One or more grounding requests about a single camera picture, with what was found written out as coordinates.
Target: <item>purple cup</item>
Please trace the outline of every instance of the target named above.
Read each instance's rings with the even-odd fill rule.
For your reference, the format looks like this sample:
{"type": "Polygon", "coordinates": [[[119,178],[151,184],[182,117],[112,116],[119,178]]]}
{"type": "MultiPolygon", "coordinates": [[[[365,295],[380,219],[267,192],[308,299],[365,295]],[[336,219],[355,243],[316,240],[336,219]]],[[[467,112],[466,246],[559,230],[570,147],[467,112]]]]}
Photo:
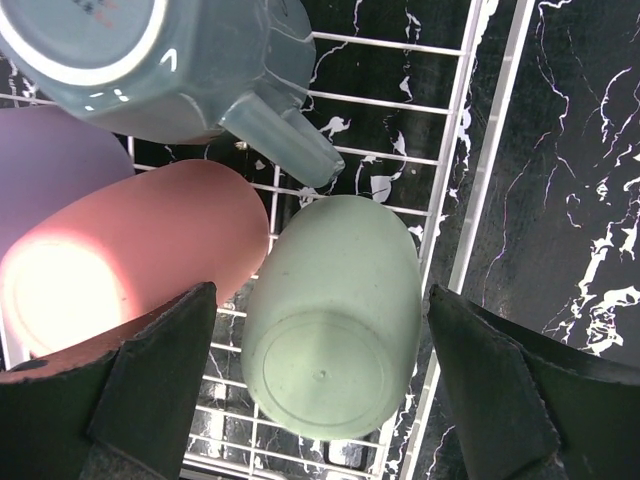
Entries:
{"type": "MultiPolygon", "coordinates": [[[[0,110],[0,260],[58,210],[134,173],[112,133],[56,106],[0,110]]],[[[6,368],[24,360],[2,322],[0,335],[6,368]]]]}

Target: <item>gray mug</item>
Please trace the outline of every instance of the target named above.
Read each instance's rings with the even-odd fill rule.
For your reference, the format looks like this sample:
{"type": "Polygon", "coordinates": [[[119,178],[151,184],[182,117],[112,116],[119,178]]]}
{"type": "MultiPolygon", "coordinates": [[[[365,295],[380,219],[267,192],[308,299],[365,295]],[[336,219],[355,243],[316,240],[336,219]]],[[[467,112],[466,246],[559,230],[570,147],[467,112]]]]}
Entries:
{"type": "Polygon", "coordinates": [[[344,168],[299,110],[315,62],[299,0],[0,0],[0,50],[107,130],[172,144],[224,128],[311,187],[344,168]]]}

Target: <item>wire rack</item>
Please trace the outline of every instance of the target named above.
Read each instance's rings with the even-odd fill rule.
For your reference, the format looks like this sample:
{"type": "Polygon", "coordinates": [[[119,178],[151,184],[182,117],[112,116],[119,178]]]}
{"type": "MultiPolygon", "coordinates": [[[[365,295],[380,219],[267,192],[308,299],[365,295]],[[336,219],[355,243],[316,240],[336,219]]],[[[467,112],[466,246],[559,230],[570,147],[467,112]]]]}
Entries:
{"type": "MultiPolygon", "coordinates": [[[[386,205],[398,214],[421,219],[423,231],[418,252],[423,279],[423,293],[427,287],[427,278],[436,246],[439,222],[442,218],[447,185],[457,148],[458,128],[465,110],[465,101],[474,68],[476,48],[479,43],[479,30],[482,28],[483,16],[486,19],[486,10],[490,3],[490,0],[470,1],[459,49],[314,32],[316,39],[341,42],[345,45],[361,44],[381,49],[444,55],[456,59],[455,76],[451,85],[447,108],[362,98],[326,91],[309,90],[308,92],[312,99],[324,98],[393,110],[423,112],[439,115],[445,119],[440,150],[436,159],[384,153],[348,146],[336,147],[339,152],[344,154],[374,157],[382,161],[407,162],[408,164],[424,165],[435,169],[431,195],[425,209],[386,205]]],[[[474,178],[471,199],[467,207],[449,282],[449,287],[457,292],[461,292],[464,283],[534,4],[535,0],[518,0],[513,17],[511,33],[507,40],[491,115],[474,178]]],[[[0,95],[0,97],[14,102],[51,103],[46,100],[21,96],[0,95]]],[[[127,147],[138,170],[154,168],[136,163],[133,138],[127,139],[127,147]]],[[[323,197],[323,195],[305,191],[304,189],[295,190],[282,187],[280,184],[281,172],[277,166],[274,168],[272,180],[270,184],[252,184],[257,190],[266,192],[267,195],[271,196],[270,207],[268,207],[271,233],[270,247],[278,239],[278,205],[284,196],[304,197],[305,201],[323,197]]],[[[332,480],[382,479],[386,472],[387,457],[392,443],[397,413],[385,422],[380,429],[365,438],[321,443],[296,437],[286,432],[278,424],[265,417],[259,407],[252,402],[248,395],[247,387],[239,373],[238,359],[241,348],[238,345],[241,342],[242,323],[246,317],[246,313],[244,313],[246,297],[257,278],[258,276],[254,275],[231,302],[218,309],[216,330],[211,343],[209,361],[203,376],[201,396],[194,414],[192,433],[190,434],[189,445],[184,458],[182,476],[196,480],[215,478],[219,475],[260,480],[283,480],[295,477],[327,478],[332,480]],[[287,442],[289,448],[283,448],[283,445],[287,444],[287,442]],[[297,447],[297,454],[291,452],[292,446],[297,447]]],[[[28,359],[28,352],[16,347],[17,344],[14,339],[8,336],[8,332],[2,329],[1,333],[3,334],[5,365],[7,368],[28,359]]],[[[419,394],[416,417],[410,429],[402,470],[399,474],[401,480],[410,479],[413,476],[422,437],[428,426],[429,413],[433,404],[439,375],[440,369],[435,351],[432,351],[424,385],[419,394]]]]}

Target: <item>pink cup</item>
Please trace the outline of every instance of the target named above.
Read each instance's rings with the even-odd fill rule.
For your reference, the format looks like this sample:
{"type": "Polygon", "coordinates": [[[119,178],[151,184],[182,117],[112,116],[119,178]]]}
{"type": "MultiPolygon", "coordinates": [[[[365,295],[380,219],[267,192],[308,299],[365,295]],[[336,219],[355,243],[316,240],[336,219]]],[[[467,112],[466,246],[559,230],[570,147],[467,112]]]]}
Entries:
{"type": "Polygon", "coordinates": [[[240,175],[185,160],[94,192],[22,237],[0,266],[0,303],[35,355],[55,352],[212,281],[218,303],[260,267],[262,201],[240,175]]]}

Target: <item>sage green cup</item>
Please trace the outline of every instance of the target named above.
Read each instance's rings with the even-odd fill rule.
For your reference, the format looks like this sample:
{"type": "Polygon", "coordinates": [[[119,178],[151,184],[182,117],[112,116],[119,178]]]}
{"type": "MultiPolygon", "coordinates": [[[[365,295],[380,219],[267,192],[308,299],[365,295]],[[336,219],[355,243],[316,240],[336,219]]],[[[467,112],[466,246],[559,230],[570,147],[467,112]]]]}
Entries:
{"type": "Polygon", "coordinates": [[[255,402],[314,439],[380,427],[411,379],[420,287],[415,245],[392,211],[354,196],[305,207],[249,299],[242,371],[255,402]]]}

